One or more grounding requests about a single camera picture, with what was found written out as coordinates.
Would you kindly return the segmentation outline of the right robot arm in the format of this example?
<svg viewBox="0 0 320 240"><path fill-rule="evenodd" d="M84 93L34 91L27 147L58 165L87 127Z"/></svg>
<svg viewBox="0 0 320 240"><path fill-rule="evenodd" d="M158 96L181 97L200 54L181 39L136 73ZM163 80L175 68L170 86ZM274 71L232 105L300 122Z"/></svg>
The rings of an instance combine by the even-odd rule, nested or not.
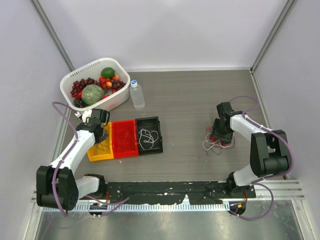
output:
<svg viewBox="0 0 320 240"><path fill-rule="evenodd" d="M249 164L226 179L225 190L230 197L240 197L251 184L285 175L292 169L292 152L284 131L264 127L245 112L233 110L230 102L222 102L216 109L218 118L214 120L210 140L227 147L237 132L250 141Z"/></svg>

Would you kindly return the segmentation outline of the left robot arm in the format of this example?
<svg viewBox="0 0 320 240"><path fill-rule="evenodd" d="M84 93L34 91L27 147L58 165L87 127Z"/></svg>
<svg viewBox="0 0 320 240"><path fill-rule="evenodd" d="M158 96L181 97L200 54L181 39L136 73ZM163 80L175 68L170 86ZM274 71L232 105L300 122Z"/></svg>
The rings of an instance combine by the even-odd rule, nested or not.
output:
<svg viewBox="0 0 320 240"><path fill-rule="evenodd" d="M87 174L76 180L74 173L87 151L104 141L108 134L107 110L94 108L82 115L82 122L75 128L73 139L66 149L48 166L36 171L36 203L40 207L54 208L67 214L79 199L91 195L100 200L107 192L102 175Z"/></svg>

